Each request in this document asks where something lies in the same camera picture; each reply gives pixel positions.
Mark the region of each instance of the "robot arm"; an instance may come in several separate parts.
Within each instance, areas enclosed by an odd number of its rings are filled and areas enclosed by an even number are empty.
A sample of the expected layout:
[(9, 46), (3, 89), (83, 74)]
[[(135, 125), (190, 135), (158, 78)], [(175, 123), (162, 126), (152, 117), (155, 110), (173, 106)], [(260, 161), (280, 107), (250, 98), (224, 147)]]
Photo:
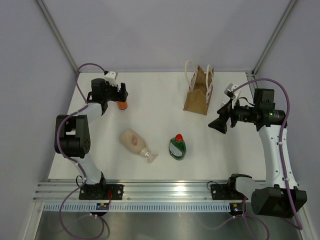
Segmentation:
[[(240, 106), (239, 96), (234, 96), (231, 89), (232, 87), (228, 86), (225, 91), (225, 94), (230, 97), (230, 101), (217, 111), (219, 117), (208, 126), (225, 134), (229, 118), (231, 119), (231, 128), (235, 127), (238, 121), (253, 123), (259, 132), (263, 145), (266, 180), (265, 186), (262, 188), (250, 176), (233, 174), (228, 180), (227, 189), (236, 194), (241, 193), (251, 200), (252, 210), (255, 214), (291, 218), (294, 214), (286, 190), (279, 149), (279, 132), (286, 114), (283, 110), (275, 110), (273, 89), (255, 89), (253, 107)], [(288, 173), (289, 188), (294, 206), (298, 211), (306, 203), (307, 193), (298, 189), (298, 184), (292, 174), (286, 128), (283, 130), (282, 139), (280, 144), (282, 144)]]
[[(116, 72), (108, 72), (103, 78), (96, 78), (91, 81), (92, 91), (88, 93), (87, 108), (70, 117), (62, 126), (59, 133), (59, 143), (64, 154), (77, 161), (75, 164), (80, 175), (86, 173), (86, 183), (81, 188), (79, 199), (101, 199), (106, 194), (106, 180), (103, 173), (95, 165), (89, 151), (91, 147), (89, 124), (96, 118), (102, 116), (109, 101), (125, 102), (128, 93), (126, 85), (121, 83), (121, 87), (116, 84)], [(60, 154), (57, 142), (57, 133), (62, 121), (68, 115), (59, 115), (55, 124), (54, 148)]]

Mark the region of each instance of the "reflective floor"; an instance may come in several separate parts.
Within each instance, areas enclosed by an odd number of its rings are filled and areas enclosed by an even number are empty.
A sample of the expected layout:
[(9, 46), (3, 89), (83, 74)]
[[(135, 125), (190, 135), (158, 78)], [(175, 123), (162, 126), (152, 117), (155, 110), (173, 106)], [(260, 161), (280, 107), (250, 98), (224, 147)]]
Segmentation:
[[(102, 224), (83, 212), (64, 212), (63, 221), (73, 234), (80, 238), (97, 236)], [(250, 240), (253, 239), (242, 217), (231, 220), (218, 230), (212, 230), (231, 216), (227, 213), (122, 213), (109, 212), (103, 216), (110, 229), (110, 240)], [(276, 217), (260, 217), (270, 230), (271, 240), (301, 240), (299, 231)], [(248, 219), (252, 232), (258, 240), (265, 240), (266, 230), (256, 220)], [(105, 228), (99, 239), (107, 239)], [(36, 240), (71, 240), (59, 222), (58, 212), (44, 211)]]

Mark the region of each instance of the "white table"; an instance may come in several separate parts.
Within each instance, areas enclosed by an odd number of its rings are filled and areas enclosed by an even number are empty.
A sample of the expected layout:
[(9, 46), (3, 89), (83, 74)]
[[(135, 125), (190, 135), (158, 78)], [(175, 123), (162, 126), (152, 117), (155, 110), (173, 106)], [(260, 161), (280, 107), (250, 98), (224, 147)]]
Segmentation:
[[(80, 74), (78, 83), (85, 96), (95, 78), (103, 78), (103, 74)], [(238, 122), (230, 128), (229, 120), (226, 134), (208, 127), (218, 117), (222, 102), (228, 101), (224, 95), (228, 84), (246, 81), (244, 72), (215, 72), (205, 116), (183, 111), (188, 91), (183, 72), (119, 73), (117, 82), (125, 83), (129, 93), (128, 108), (119, 110), (110, 101), (105, 114), (89, 125), (90, 153), (95, 164), (109, 180), (227, 180), (233, 173), (265, 180), (263, 147), (252, 123)], [(249, 86), (242, 89), (241, 96), (252, 102)], [(75, 89), (68, 113), (83, 105)], [(120, 144), (119, 135), (128, 128), (142, 136), (151, 151), (159, 153), (153, 163)], [(169, 140), (178, 133), (183, 135), (187, 148), (182, 161), (169, 154)], [(75, 179), (78, 174), (73, 163), (55, 154), (49, 179)]]

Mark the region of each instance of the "red bottle cap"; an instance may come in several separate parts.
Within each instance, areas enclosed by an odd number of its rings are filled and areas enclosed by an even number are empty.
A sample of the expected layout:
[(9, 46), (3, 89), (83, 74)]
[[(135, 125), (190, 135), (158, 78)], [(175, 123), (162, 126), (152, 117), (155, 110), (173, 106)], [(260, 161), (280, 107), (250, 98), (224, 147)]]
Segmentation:
[(176, 140), (177, 142), (182, 142), (183, 139), (184, 139), (184, 138), (182, 137), (182, 135), (181, 135), (180, 133), (175, 136), (175, 140)]

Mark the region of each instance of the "gray wall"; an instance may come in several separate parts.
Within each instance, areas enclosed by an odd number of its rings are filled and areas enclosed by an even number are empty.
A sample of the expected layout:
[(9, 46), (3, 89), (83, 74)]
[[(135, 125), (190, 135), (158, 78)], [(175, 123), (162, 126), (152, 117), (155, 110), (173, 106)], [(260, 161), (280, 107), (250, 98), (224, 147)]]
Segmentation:
[(54, 153), (73, 73), (32, 0), (0, 7), (0, 239), (16, 240)]
[(78, 65), (119, 72), (182, 71), (187, 60), (251, 70), (289, 2), (44, 1)]
[[(320, 1), (301, 0), (290, 16), (258, 77), (272, 78), (288, 91), (288, 150), (292, 170), (301, 189), (307, 191), (307, 208), (313, 225), (320, 222)], [(258, 86), (274, 88), (272, 84)], [(286, 107), (276, 89), (276, 108)], [(315, 229), (320, 237), (319, 228)]]

